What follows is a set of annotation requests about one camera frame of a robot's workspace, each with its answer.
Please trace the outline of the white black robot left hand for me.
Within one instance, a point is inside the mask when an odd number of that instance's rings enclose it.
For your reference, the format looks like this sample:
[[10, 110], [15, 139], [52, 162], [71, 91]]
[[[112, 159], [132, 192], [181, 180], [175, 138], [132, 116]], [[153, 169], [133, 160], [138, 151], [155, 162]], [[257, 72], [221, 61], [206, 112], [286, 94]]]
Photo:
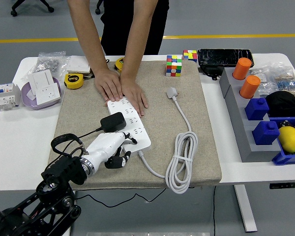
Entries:
[[120, 157], [121, 147], [126, 139], [137, 144], [130, 133], [114, 132], [102, 133], [89, 145], [87, 153], [83, 154], [80, 162], [88, 176], [97, 172], [100, 164], [105, 163], [108, 169], [123, 167], [128, 161], [131, 152], [127, 151], [125, 156]]

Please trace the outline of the person's left hand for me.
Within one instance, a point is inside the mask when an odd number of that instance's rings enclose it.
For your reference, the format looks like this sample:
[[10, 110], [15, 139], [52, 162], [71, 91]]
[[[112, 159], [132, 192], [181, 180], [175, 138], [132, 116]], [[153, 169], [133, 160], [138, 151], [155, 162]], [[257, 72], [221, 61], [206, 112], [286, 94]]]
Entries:
[[135, 77], [125, 77], [120, 75], [120, 95], [125, 95], [130, 104], [137, 111], [139, 117], [145, 115], [145, 109], [148, 108], [148, 100], [144, 91], [136, 83]]

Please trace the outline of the person's right hand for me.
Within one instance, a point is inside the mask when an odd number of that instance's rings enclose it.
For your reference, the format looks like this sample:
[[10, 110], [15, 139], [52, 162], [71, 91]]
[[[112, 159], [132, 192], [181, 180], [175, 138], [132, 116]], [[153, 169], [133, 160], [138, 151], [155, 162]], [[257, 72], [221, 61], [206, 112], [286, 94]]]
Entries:
[[105, 102], [119, 101], [123, 94], [118, 74], [109, 69], [100, 69], [94, 73], [95, 87], [101, 94]]

